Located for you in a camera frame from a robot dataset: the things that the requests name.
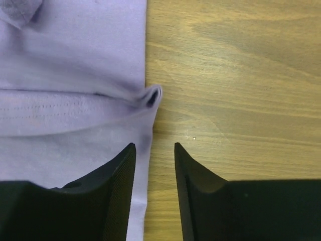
lavender t-shirt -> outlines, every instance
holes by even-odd
[[[143,240],[162,97],[144,87],[146,0],[40,3],[0,0],[0,180],[62,187],[133,142],[127,240]]]

cloth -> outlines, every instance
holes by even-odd
[[[127,240],[143,240],[162,98],[144,87],[145,11],[146,0],[45,0],[21,30],[0,21],[0,180],[62,187],[133,142]]]
[[[42,0],[0,0],[0,19],[21,28],[26,25]]]

stitching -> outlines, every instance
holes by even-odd
[[[81,114],[81,113],[88,113],[91,112],[93,110],[99,110],[99,109],[103,109],[102,106],[100,107],[95,107],[92,109],[85,109],[85,110],[79,110],[79,111],[73,111],[73,112],[64,112],[64,113],[56,113],[56,114],[40,114],[40,115],[28,115],[28,116],[13,116],[13,117],[0,117],[1,119],[37,119],[37,118],[48,118],[48,117],[55,117],[55,116],[72,116],[72,115],[77,115],[77,114]]]
[[[25,109],[48,109],[55,107],[69,107],[69,106],[80,106],[84,102],[75,102],[75,103],[66,103],[66,104],[43,104],[43,105],[33,105],[33,106],[24,106],[24,107],[14,107],[14,108],[0,108],[2,111],[10,110],[25,110]]]

wooden table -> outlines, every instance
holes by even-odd
[[[321,0],[148,0],[145,240],[182,240],[174,142],[228,180],[321,178]]]

wood grain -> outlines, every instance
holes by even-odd
[[[145,240],[182,240],[174,142],[228,180],[321,178],[321,1],[149,0]]]

